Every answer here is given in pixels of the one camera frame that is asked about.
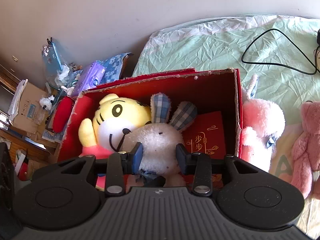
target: purple tissue box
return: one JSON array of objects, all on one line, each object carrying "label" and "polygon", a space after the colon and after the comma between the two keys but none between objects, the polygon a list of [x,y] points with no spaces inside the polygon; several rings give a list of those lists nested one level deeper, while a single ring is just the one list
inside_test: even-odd
[{"label": "purple tissue box", "polygon": [[96,61],[93,62],[91,65],[87,66],[83,70],[71,94],[71,97],[78,96],[80,92],[83,90],[88,90],[97,87],[97,85],[100,84],[100,81],[103,78],[104,72],[104,67]]}]

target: wooden desk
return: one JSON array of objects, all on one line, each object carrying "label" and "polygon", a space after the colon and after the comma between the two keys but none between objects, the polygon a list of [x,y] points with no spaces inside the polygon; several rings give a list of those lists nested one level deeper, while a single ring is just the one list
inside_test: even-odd
[{"label": "wooden desk", "polygon": [[32,160],[39,161],[42,163],[48,162],[48,157],[50,155],[48,151],[41,149],[40,147],[32,143],[29,143],[23,140],[22,138],[19,138],[18,136],[13,135],[3,129],[0,129],[0,136],[11,142],[9,153],[10,153],[12,162],[15,162],[16,151],[18,149],[25,150],[27,152],[28,158]]}]

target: plush toy eye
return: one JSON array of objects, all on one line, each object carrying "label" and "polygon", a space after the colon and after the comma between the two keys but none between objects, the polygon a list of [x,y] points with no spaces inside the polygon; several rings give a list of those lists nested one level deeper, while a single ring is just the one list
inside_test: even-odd
[{"label": "plush toy eye", "polygon": [[112,108],[112,114],[114,117],[118,117],[122,113],[122,106],[121,105],[115,105]]}]

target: green bedsheet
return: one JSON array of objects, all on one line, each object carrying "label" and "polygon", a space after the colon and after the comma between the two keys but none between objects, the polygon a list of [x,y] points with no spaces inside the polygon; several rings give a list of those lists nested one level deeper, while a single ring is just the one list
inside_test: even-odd
[{"label": "green bedsheet", "polygon": [[[271,100],[283,109],[286,124],[300,122],[299,107],[320,100],[320,74],[308,76],[272,65],[249,65],[241,56],[251,41],[270,28],[289,36],[314,61],[320,20],[256,15],[205,19],[160,30],[151,35],[133,75],[193,67],[197,71],[239,68],[243,85],[259,76],[256,98]],[[280,33],[270,32],[248,51],[246,61],[276,62],[307,72],[314,67]]]}]

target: yellow tiger plush toy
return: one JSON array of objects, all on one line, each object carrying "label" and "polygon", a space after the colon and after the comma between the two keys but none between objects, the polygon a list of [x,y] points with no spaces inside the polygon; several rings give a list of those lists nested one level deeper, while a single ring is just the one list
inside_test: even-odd
[{"label": "yellow tiger plush toy", "polygon": [[151,123],[150,106],[134,99],[109,94],[99,104],[92,121],[86,118],[80,124],[81,155],[94,154],[97,159],[106,158],[121,150],[126,134]]}]

